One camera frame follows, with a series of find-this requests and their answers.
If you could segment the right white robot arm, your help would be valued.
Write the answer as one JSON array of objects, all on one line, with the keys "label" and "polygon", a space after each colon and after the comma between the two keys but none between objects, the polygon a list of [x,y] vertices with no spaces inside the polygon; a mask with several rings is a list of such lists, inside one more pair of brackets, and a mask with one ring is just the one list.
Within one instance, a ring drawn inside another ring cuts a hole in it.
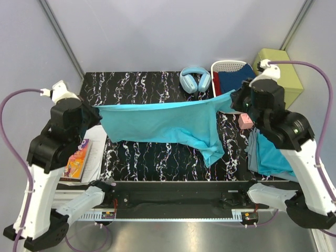
[{"label": "right white robot arm", "polygon": [[316,154],[317,143],[308,119],[286,110],[284,89],[272,79],[243,81],[230,94],[231,108],[247,113],[264,135],[289,162],[300,189],[282,190],[259,182],[238,195],[239,204],[250,208],[263,204],[285,211],[297,225],[329,229],[335,224],[335,200],[326,186],[327,173]]}]

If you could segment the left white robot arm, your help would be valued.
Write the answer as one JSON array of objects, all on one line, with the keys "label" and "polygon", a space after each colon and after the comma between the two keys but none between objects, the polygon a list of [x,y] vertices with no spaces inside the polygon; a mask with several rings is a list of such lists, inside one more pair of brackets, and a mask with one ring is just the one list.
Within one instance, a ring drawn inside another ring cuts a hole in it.
[{"label": "left white robot arm", "polygon": [[69,158],[78,150],[88,129],[101,120],[99,110],[77,98],[57,101],[50,119],[29,146],[24,169],[27,188],[17,221],[7,226],[5,237],[24,240],[28,251],[40,251],[58,245],[69,227],[86,211],[113,203],[113,186],[103,181],[91,182],[76,198],[59,208],[53,199]]}]

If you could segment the turquoise t-shirt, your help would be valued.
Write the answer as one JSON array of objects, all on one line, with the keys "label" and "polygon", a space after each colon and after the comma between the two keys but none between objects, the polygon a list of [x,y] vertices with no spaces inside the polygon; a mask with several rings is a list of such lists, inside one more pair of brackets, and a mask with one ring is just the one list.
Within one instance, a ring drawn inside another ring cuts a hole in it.
[{"label": "turquoise t-shirt", "polygon": [[210,167],[225,153],[216,115],[233,111],[230,94],[199,101],[98,106],[100,123],[111,142],[187,145],[199,150]]}]

